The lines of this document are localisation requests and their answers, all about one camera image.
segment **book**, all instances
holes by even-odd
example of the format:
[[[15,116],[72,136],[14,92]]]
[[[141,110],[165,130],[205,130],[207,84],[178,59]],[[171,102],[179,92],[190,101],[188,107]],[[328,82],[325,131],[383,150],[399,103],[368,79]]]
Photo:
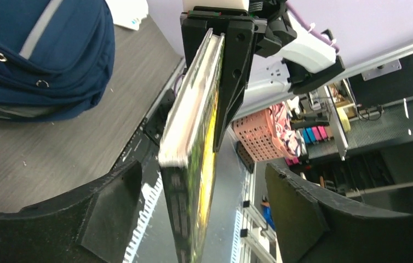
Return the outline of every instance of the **book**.
[[[224,35],[210,29],[171,108],[158,162],[179,263],[199,263],[215,183],[213,139]]]

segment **screw hole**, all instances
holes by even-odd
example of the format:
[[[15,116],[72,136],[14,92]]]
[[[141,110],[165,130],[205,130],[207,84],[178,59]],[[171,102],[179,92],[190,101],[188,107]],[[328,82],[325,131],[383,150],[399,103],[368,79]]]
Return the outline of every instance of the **screw hole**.
[[[244,34],[240,33],[240,34],[237,35],[236,41],[242,42],[244,40],[245,40]]]
[[[238,70],[238,69],[235,69],[235,70],[232,72],[232,75],[234,76],[234,78],[239,78],[240,75],[242,75],[242,72],[241,72],[240,70]]]

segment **navy blue bag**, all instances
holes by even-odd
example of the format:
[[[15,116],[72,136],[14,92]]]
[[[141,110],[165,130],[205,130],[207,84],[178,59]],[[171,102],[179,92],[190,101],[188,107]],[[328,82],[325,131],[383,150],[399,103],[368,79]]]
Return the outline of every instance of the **navy blue bag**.
[[[73,118],[96,106],[114,63],[105,0],[0,0],[0,118]]]

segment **plastic basket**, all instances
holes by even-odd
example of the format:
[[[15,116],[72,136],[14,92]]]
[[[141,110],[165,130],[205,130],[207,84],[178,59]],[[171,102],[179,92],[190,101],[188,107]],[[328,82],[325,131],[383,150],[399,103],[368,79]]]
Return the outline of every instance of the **plastic basket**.
[[[234,133],[256,162],[276,158],[293,158],[277,136],[271,110],[264,109],[232,123]]]

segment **blue backpack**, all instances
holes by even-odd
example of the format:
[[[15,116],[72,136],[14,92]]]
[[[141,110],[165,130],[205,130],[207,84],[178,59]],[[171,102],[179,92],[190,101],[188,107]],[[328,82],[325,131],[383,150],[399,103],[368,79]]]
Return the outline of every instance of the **blue backpack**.
[[[0,0],[0,119],[59,121],[96,106],[114,53],[105,0]]]

